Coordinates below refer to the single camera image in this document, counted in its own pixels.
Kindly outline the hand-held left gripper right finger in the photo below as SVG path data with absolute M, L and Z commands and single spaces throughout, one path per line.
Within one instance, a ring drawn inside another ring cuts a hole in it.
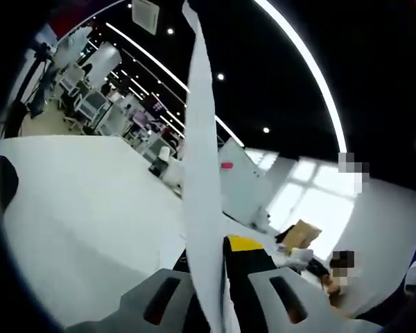
M 325 292 L 289 267 L 276 267 L 264 247 L 229 235 L 223 254 L 241 332 L 380 332 L 332 307 Z

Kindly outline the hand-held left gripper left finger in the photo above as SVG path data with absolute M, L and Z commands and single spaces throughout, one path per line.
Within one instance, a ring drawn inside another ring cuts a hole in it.
M 172 269 L 161 268 L 121 296 L 119 308 L 99 321 L 66 332 L 209 332 L 193 287 L 187 254 Z

